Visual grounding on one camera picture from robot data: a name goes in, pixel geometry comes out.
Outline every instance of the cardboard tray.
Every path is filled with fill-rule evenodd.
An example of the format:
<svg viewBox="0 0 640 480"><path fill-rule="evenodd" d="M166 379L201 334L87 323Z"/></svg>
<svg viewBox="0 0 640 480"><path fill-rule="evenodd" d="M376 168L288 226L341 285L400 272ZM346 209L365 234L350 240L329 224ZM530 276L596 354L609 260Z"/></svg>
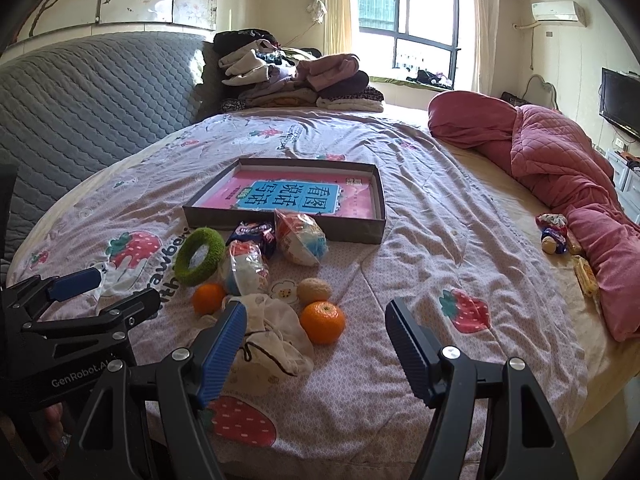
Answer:
<svg viewBox="0 0 640 480"><path fill-rule="evenodd" d="M221 231L231 231L240 222L273 221L272 210L247 210L201 207L195 204L204 195L215 193L241 170L268 171L274 179L278 172L304 172L315 176L336 176L366 178L369 180L371 206L374 218L347 218L324 214L311 215L326 238L335 242L380 244L385 232L386 205L380 173L374 164L342 162L336 160L316 160L304 158L239 158L220 172L213 180L196 193L184 206L187 224L191 228L211 227Z"/></svg>

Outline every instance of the window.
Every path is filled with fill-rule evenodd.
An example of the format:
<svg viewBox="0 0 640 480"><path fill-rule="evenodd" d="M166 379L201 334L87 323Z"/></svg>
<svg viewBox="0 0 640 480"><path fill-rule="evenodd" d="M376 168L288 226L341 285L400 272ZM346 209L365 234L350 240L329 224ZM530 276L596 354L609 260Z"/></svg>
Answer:
<svg viewBox="0 0 640 480"><path fill-rule="evenodd" d="M456 76L460 0L357 0L364 67Z"/></svg>

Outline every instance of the pile of clothes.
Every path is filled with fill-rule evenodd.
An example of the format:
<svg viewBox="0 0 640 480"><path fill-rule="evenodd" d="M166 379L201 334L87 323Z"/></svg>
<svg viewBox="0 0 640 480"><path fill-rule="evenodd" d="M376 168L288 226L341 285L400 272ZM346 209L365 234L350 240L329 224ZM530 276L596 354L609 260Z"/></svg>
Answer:
<svg viewBox="0 0 640 480"><path fill-rule="evenodd" d="M329 110L382 112L385 97L369 85L355 54L316 58L282 49L266 30L220 32L213 50L225 86L222 112L252 107L318 106Z"/></svg>

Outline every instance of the cabinet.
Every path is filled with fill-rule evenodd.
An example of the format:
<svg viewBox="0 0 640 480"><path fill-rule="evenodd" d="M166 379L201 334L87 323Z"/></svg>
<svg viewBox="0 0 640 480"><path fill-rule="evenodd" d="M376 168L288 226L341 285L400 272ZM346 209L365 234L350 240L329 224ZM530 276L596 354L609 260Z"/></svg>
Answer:
<svg viewBox="0 0 640 480"><path fill-rule="evenodd" d="M640 173L626 166L626 161L616 152L607 151L607 160L613 166L613 182L625 214L640 224Z"/></svg>

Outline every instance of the green scrunchie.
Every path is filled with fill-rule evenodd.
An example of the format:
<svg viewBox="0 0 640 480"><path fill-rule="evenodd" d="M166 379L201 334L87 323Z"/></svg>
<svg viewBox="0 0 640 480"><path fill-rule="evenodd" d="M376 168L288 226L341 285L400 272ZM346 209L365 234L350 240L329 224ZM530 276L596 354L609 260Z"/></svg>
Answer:
<svg viewBox="0 0 640 480"><path fill-rule="evenodd" d="M209 247L207 256L201 264L191 269L189 267L191 259L203 245ZM187 286L201 284L216 272L224 251L225 241L217 231L208 227L199 227L187 237L175 257L175 279Z"/></svg>

